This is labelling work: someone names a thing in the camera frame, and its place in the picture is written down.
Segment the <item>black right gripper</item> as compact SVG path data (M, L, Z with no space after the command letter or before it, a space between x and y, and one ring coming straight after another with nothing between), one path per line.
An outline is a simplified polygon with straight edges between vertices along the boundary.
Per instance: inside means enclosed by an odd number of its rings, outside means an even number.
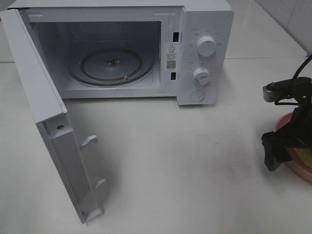
M270 172L281 164L292 161L288 148L312 148L312 95L293 103L296 108L291 118L291 133L284 130L264 133L261 137L265 150L264 163Z

